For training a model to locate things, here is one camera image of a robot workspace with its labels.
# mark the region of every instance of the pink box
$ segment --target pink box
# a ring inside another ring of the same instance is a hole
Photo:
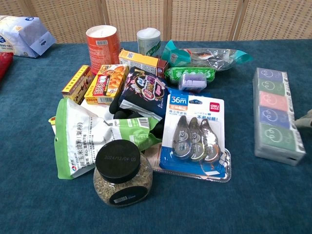
[[[269,108],[288,111],[288,103],[285,96],[259,91],[259,104]]]

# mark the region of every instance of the black package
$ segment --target black package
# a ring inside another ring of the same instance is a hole
[[[169,91],[163,79],[132,67],[119,98],[119,107],[158,120],[165,117]]]

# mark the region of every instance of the jar label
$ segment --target jar label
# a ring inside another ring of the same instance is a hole
[[[125,188],[113,194],[109,202],[117,206],[128,205],[144,198],[147,192],[147,188],[143,186]]]

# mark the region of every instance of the orange can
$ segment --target orange can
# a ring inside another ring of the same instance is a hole
[[[110,25],[99,25],[86,32],[91,71],[97,74],[101,65],[119,64],[120,41],[117,29]]]

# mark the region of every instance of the glass jar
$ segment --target glass jar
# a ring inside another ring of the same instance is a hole
[[[126,206],[146,197],[153,171],[149,161],[131,141],[114,140],[98,152],[93,183],[108,205]]]

